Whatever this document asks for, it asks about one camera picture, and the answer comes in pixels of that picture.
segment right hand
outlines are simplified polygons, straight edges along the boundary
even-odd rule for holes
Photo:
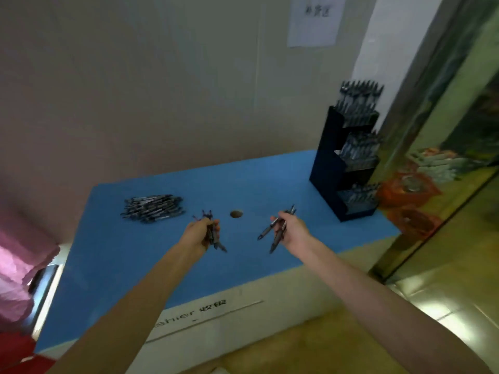
[[[281,242],[293,256],[299,258],[312,245],[314,238],[300,218],[283,211],[279,212],[279,216],[286,221],[286,231]],[[274,232],[277,233],[281,227],[282,223],[276,224]]]

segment white wall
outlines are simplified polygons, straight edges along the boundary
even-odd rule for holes
[[[317,147],[375,1],[289,49],[290,0],[2,0],[1,193],[67,242],[97,183]]]
[[[353,79],[385,84],[377,110],[379,130],[442,0],[377,0]]]

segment floor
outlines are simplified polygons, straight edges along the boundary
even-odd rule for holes
[[[457,261],[390,288],[455,333],[499,373],[499,233]],[[406,373],[340,308],[185,371],[207,374]]]

